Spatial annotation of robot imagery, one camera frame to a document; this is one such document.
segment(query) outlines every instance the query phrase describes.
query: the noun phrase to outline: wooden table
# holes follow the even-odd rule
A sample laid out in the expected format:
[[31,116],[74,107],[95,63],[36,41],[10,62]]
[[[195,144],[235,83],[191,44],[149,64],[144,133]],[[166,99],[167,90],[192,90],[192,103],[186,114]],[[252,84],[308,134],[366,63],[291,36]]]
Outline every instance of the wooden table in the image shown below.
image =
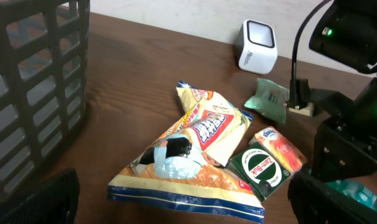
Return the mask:
[[[240,218],[176,212],[106,199],[108,182],[183,114],[176,84],[215,90],[243,108],[256,79],[289,87],[290,60],[279,57],[269,75],[240,70],[233,47],[212,40],[92,14],[90,18],[85,129],[48,172],[77,170],[81,194],[76,223],[250,223]],[[340,90],[355,98],[369,78],[299,62],[298,76],[315,88]],[[285,126],[255,114],[236,153],[254,133],[273,125],[312,160],[316,128],[326,114],[308,118],[288,113]],[[377,174],[363,181],[377,193]],[[288,182],[263,206],[264,223],[297,223],[287,199]]]

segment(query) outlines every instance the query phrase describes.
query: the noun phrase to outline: green plastic bottle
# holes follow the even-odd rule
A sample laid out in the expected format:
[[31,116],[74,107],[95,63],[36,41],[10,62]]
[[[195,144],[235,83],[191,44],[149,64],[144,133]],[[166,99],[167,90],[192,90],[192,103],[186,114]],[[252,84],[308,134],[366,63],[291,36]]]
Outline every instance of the green plastic bottle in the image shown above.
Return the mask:
[[377,211],[377,196],[370,189],[354,180],[336,180],[328,186]]

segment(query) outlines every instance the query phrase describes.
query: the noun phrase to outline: white cube device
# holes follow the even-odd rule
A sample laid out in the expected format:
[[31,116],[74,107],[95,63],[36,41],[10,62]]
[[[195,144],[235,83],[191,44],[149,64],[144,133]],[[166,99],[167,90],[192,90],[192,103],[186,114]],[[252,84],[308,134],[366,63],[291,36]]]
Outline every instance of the white cube device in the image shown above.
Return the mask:
[[271,26],[244,21],[235,41],[235,54],[242,70],[268,74],[277,60],[277,44]]

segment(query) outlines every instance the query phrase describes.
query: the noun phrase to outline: white wall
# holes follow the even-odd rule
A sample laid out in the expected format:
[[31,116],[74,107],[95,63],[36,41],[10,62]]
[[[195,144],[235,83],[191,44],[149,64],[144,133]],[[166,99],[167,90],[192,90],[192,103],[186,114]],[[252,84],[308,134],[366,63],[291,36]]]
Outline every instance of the white wall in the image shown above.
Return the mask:
[[[91,0],[91,11],[220,42],[233,43],[242,22],[254,19],[273,27],[280,56],[291,58],[296,32],[322,0]],[[355,70],[309,50],[325,6],[302,34],[298,59],[325,67]]]

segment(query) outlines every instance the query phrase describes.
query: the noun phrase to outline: gray plastic basket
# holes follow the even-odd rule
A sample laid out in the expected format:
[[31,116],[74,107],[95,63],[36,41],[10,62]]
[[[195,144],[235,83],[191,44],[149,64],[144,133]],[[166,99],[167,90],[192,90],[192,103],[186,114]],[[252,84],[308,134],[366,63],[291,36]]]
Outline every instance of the gray plastic basket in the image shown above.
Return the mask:
[[0,202],[82,120],[89,5],[0,0]]

